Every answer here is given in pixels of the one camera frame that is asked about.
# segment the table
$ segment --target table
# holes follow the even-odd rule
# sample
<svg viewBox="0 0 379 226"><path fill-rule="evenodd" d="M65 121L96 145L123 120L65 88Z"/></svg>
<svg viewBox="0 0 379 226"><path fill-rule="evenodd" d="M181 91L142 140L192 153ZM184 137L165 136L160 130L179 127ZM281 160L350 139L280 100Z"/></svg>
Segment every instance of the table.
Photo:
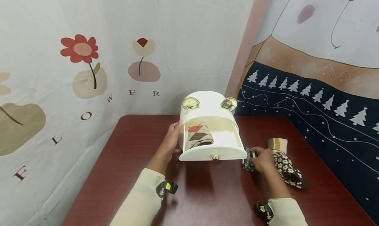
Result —
<svg viewBox="0 0 379 226"><path fill-rule="evenodd" d="M63 226L108 226L140 172L178 116L120 118ZM324 162L285 118L236 116L244 146L267 147L272 137L288 139L288 156L308 179L308 191L289 186L310 226L375 225ZM259 173L241 161L180 162L174 156L166 178L179 189L167 194L154 226L264 225L252 211L267 194Z"/></svg>

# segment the cream sleeve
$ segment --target cream sleeve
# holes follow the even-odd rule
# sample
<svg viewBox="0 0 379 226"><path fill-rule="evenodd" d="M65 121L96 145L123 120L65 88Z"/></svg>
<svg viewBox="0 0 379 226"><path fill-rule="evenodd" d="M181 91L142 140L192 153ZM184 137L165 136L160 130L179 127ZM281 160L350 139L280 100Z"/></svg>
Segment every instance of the cream sleeve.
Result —
<svg viewBox="0 0 379 226"><path fill-rule="evenodd" d="M269 199L274 217L268 223L269 226L308 226L304 215L292 198Z"/></svg>
<svg viewBox="0 0 379 226"><path fill-rule="evenodd" d="M155 190L162 181L162 174L143 169L110 226L150 226L161 207L162 198Z"/></svg>

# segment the red flower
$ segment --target red flower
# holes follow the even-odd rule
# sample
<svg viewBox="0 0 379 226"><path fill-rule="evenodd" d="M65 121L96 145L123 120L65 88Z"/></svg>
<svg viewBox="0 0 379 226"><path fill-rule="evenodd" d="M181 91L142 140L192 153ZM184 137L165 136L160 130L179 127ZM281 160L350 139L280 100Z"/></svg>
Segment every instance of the red flower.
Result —
<svg viewBox="0 0 379 226"><path fill-rule="evenodd" d="M64 57L70 57L72 62L91 63L92 58L99 58L99 54L96 52L99 48L96 46L96 39L90 37L87 39L81 35L75 35L75 40L72 38L62 38L61 43L63 46L68 47L61 50L61 55Z"/></svg>

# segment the flower illustration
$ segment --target flower illustration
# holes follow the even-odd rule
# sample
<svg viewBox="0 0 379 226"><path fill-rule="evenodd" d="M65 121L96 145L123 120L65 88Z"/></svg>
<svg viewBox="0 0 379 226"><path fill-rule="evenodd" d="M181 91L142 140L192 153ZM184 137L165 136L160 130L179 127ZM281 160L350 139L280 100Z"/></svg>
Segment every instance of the flower illustration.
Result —
<svg viewBox="0 0 379 226"><path fill-rule="evenodd" d="M7 79L9 79L10 76L11 76L11 74L9 74L7 72L0 72L0 82L6 81ZM5 86L3 84L0 84L0 94L10 94L10 93L11 93L11 90L7 86ZM0 106L0 110L3 113L5 113L5 115L7 117L9 117L10 119L12 119L12 121L14 121L15 123L24 126L24 124L20 123L19 121L17 121L16 119L14 119L12 116L10 116L10 114L7 111L5 111L1 106Z"/></svg>
<svg viewBox="0 0 379 226"><path fill-rule="evenodd" d="M63 46L67 47L61 50L62 56L70 56L71 62L77 63L84 61L85 63L89 64L92 75L94 77L94 89L96 89L96 73L91 66L92 58L99 58L99 54L97 53L97 50L99 48L96 46L96 39L94 37L90 37L87 40L83 35L77 34L75 35L75 39L62 38L61 43Z"/></svg>
<svg viewBox="0 0 379 226"><path fill-rule="evenodd" d="M132 47L138 55L147 57L154 53L155 42L152 39L140 38L132 41Z"/></svg>

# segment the white tree print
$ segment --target white tree print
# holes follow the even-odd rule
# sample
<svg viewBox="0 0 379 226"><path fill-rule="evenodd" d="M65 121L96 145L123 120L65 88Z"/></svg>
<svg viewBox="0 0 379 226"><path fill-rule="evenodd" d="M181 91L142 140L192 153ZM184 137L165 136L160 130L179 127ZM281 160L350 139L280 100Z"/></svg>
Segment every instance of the white tree print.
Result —
<svg viewBox="0 0 379 226"><path fill-rule="evenodd" d="M297 92L297 87L299 86L299 80L295 81L295 83L293 83L290 87L288 87L288 89L292 92L292 91L295 91Z"/></svg>
<svg viewBox="0 0 379 226"><path fill-rule="evenodd" d="M314 102L321 102L322 94L324 88L322 88L312 99L314 99Z"/></svg>
<svg viewBox="0 0 379 226"><path fill-rule="evenodd" d="M346 117L345 113L346 113L347 103L348 102L349 101L347 100L346 102L344 102L343 104L341 104L341 106L339 106L336 110L334 110L334 112L336 113L336 116L341 115L343 117Z"/></svg>
<svg viewBox="0 0 379 226"><path fill-rule="evenodd" d="M268 75L264 79L262 79L261 82L259 82L259 87L266 86L267 79Z"/></svg>
<svg viewBox="0 0 379 226"><path fill-rule="evenodd" d="M374 129L375 131L377 131L377 134L379 134L379 123L376 123L375 125L376 126L374 126L372 129Z"/></svg>
<svg viewBox="0 0 379 226"><path fill-rule="evenodd" d="M279 89L282 90L282 89L286 89L287 88L287 78L288 77L285 77L285 80L283 81L283 83L279 86Z"/></svg>
<svg viewBox="0 0 379 226"><path fill-rule="evenodd" d="M322 106L324 106L324 109L330 110L332 106L334 95L331 96L331 98L326 101Z"/></svg>
<svg viewBox="0 0 379 226"><path fill-rule="evenodd" d="M270 83L270 85L269 85L270 89L276 87L276 86L275 86L275 85L276 85L276 77L277 77L277 76L275 76L275 78L271 81L271 83Z"/></svg>
<svg viewBox="0 0 379 226"><path fill-rule="evenodd" d="M251 83L251 82L256 83L255 80L257 79L257 75L258 75L258 70L256 70L251 76L249 76L249 78L247 78L249 83Z"/></svg>
<svg viewBox="0 0 379 226"><path fill-rule="evenodd" d="M364 107L362 111L360 111L358 114L356 114L353 118L349 119L353 122L353 125L356 126L357 124L361 126L366 126L364 124L364 121L366 121L366 110L367 108Z"/></svg>
<svg viewBox="0 0 379 226"><path fill-rule="evenodd" d="M303 89L302 92L300 92L300 94L301 94L302 96L304 96L304 95L309 96L310 85L311 85L311 84L312 84L312 83L310 83L309 86L307 86L305 89Z"/></svg>

